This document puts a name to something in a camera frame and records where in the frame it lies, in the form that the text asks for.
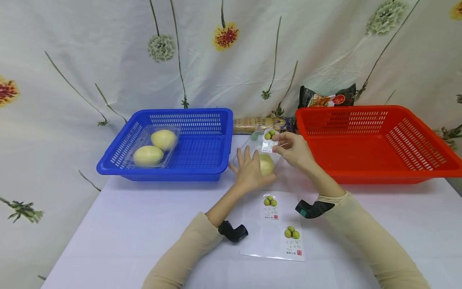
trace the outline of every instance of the floral backdrop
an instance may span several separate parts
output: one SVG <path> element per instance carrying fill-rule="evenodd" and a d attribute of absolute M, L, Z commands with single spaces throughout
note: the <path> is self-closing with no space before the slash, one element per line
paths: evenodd
<path fill-rule="evenodd" d="M 0 10 L 0 284 L 39 288 L 147 108 L 292 117 L 301 85 L 403 105 L 462 149 L 462 2 L 42 0 Z"/>

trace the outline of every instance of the blue basket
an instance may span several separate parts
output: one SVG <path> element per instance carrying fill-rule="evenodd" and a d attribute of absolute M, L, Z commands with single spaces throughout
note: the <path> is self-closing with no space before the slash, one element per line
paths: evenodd
<path fill-rule="evenodd" d="M 181 127 L 178 144 L 164 168 L 126 167 L 124 159 L 149 125 Z M 231 152 L 232 111 L 226 108 L 143 110 L 129 119 L 96 170 L 132 181 L 218 181 Z"/>

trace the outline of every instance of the red basket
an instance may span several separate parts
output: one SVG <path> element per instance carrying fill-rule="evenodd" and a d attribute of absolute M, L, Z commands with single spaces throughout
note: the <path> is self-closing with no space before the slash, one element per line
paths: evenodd
<path fill-rule="evenodd" d="M 301 108 L 300 134 L 341 184 L 417 184 L 462 177 L 462 160 L 398 105 Z"/>

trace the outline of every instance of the white tablecloth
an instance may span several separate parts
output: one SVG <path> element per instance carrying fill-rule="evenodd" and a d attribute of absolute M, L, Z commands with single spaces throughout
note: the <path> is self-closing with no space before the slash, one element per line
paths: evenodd
<path fill-rule="evenodd" d="M 245 136 L 234 136 L 230 159 Z M 286 163 L 275 191 L 308 202 L 310 182 Z M 234 180 L 216 183 L 131 182 L 112 177 L 42 289 L 136 289 L 198 211 L 206 212 Z M 345 185 L 401 243 L 434 289 L 462 288 L 462 198 L 444 179 L 417 185 Z M 230 214 L 241 224 L 242 205 Z M 184 288 L 378 288 L 356 249 L 321 217 L 302 219 L 306 262 L 239 255 L 223 241 L 192 271 Z"/>

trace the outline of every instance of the left hand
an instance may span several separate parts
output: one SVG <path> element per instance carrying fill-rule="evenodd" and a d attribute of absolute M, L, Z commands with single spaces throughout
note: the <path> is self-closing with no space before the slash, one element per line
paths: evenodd
<path fill-rule="evenodd" d="M 233 188 L 236 188 L 242 194 L 264 187 L 276 179 L 276 175 L 273 173 L 266 176 L 261 175 L 258 151 L 256 150 L 251 158 L 249 146 L 245 148 L 244 156 L 242 156 L 241 149 L 237 149 L 237 160 L 239 168 L 235 167 L 231 162 L 228 162 L 228 167 L 236 174 Z"/>

